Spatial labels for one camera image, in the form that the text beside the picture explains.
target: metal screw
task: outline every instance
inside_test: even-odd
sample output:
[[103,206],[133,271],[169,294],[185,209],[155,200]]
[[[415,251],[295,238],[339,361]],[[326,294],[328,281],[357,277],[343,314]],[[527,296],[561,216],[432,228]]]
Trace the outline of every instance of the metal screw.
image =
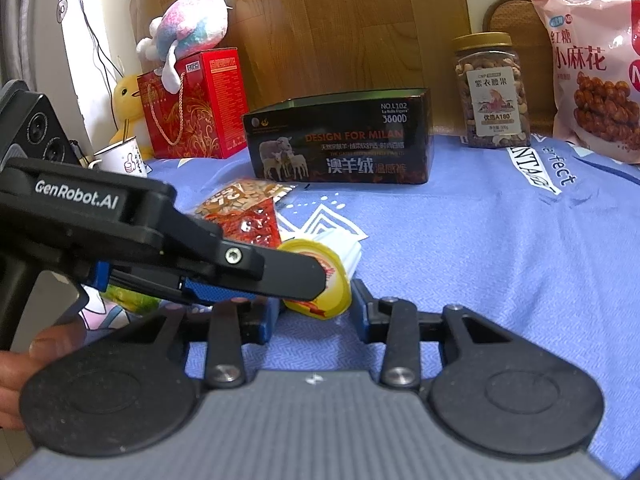
[[232,383],[240,377],[240,370],[233,365],[217,365],[213,368],[213,380],[217,383]]
[[385,373],[385,382],[393,386],[407,386],[414,381],[415,374],[409,368],[398,366]]
[[238,264],[240,260],[242,260],[242,252],[240,251],[240,249],[232,247],[225,253],[225,259],[231,265]]

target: jar label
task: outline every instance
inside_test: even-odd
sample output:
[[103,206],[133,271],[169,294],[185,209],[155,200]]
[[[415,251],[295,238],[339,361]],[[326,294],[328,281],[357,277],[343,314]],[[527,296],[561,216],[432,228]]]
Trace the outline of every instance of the jar label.
[[481,68],[467,72],[478,137],[522,133],[513,70]]

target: blue fabric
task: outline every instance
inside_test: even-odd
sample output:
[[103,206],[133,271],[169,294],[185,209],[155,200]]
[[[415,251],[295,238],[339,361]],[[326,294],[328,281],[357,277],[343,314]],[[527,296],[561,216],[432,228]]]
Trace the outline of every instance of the blue fabric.
[[[544,168],[554,187],[532,185],[507,150],[439,137],[428,184],[298,186],[278,204],[281,225],[343,226],[362,238],[356,275],[374,295],[425,311],[465,304],[586,370],[606,399],[590,451],[626,475],[640,462],[640,170],[558,140],[532,147],[541,167],[534,160],[521,170],[544,178]],[[151,176],[178,188],[183,210],[252,174],[246,152],[177,164],[154,162]],[[422,350],[424,375],[438,373],[436,347]],[[382,351],[362,345],[345,316],[293,312],[266,348],[244,348],[251,370],[375,372]],[[194,346],[188,372],[203,366],[204,348]]]

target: red gift bag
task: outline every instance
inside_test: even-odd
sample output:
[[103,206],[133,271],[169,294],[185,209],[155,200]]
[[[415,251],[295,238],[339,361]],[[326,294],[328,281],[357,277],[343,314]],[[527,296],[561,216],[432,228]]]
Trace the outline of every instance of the red gift bag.
[[242,115],[248,112],[238,51],[216,48],[176,62],[180,92],[161,77],[138,77],[146,125],[156,158],[227,158],[246,146]]

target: red snack package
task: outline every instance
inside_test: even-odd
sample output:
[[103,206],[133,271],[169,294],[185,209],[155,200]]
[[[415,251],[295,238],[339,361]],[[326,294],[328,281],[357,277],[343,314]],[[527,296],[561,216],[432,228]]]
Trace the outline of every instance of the red snack package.
[[277,248],[282,243],[273,198],[267,198],[244,211],[209,214],[205,219],[220,225],[225,238],[237,242],[270,248]]
[[554,53],[554,137],[640,162],[640,0],[531,0]]
[[258,205],[266,198],[273,199],[275,203],[290,193],[294,187],[270,180],[253,178],[237,180],[207,198],[196,208],[194,215],[206,218],[236,214]]

